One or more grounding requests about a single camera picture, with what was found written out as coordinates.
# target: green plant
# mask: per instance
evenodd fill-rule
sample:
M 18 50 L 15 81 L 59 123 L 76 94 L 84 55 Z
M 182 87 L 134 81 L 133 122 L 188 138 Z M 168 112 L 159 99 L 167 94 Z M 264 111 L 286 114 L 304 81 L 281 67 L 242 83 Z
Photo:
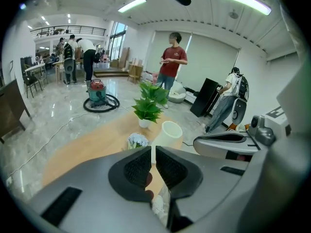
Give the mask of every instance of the green plant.
M 134 113 L 139 119 L 149 120 L 156 123 L 162 110 L 157 104 L 164 105 L 167 103 L 168 90 L 152 85 L 150 82 L 140 83 L 141 96 L 139 100 L 135 100 L 136 105 L 132 106 Z

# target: red t-shirt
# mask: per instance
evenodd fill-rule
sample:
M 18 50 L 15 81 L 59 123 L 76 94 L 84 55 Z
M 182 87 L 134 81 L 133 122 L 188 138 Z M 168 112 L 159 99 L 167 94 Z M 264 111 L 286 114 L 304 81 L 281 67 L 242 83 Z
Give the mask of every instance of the red t-shirt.
M 165 49 L 162 58 L 165 59 L 175 59 L 175 60 L 187 60 L 187 54 L 185 50 L 183 50 L 181 47 L 177 48 L 167 48 Z M 178 71 L 179 64 L 170 62 L 170 63 L 163 63 L 160 69 L 160 73 L 170 76 L 170 77 L 176 77 L 177 71 Z

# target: vacuum hose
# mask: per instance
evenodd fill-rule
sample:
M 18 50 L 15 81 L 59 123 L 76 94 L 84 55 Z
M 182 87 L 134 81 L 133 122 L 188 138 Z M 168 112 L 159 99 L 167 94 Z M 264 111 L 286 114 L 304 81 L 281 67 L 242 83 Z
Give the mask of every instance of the vacuum hose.
M 112 96 L 112 95 L 110 95 L 110 94 L 106 94 L 106 97 L 108 97 L 107 99 L 110 100 L 111 102 L 113 102 L 114 105 L 113 105 L 113 104 L 110 104 L 110 103 L 108 103 L 108 102 L 106 102 L 106 100 L 102 97 L 102 95 L 101 95 L 100 92 L 97 92 L 96 95 L 98 96 L 98 98 L 99 98 L 101 101 L 105 102 L 106 105 L 110 106 L 110 108 L 107 108 L 107 109 L 104 109 L 104 110 L 93 110 L 93 109 L 87 108 L 86 103 L 89 102 L 89 100 L 90 100 L 90 98 L 88 98 L 88 99 L 85 100 L 85 102 L 83 103 L 83 108 L 84 108 L 85 110 L 87 110 L 87 111 L 89 111 L 89 112 L 103 113 L 103 112 L 107 112 L 107 111 L 114 110 L 114 109 L 116 109 L 116 108 L 118 108 L 118 107 L 120 106 L 119 100 L 118 100 L 116 97 L 114 97 L 114 96 Z

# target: window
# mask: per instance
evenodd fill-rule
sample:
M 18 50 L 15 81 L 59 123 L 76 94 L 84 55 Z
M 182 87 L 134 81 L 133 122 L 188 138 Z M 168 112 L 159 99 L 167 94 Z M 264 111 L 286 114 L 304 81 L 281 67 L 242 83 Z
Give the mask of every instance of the window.
M 109 57 L 111 60 L 120 58 L 126 30 L 126 25 L 119 22 L 114 22 L 109 42 Z

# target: vacuum cleaner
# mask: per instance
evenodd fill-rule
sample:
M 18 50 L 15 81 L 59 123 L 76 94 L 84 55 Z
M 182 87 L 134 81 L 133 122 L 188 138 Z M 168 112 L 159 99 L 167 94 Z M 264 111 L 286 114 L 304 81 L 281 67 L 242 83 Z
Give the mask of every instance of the vacuum cleaner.
M 117 109 L 120 106 L 120 102 L 116 97 L 106 94 L 106 86 L 101 80 L 87 81 L 86 86 L 89 98 L 83 103 L 85 110 L 103 113 Z

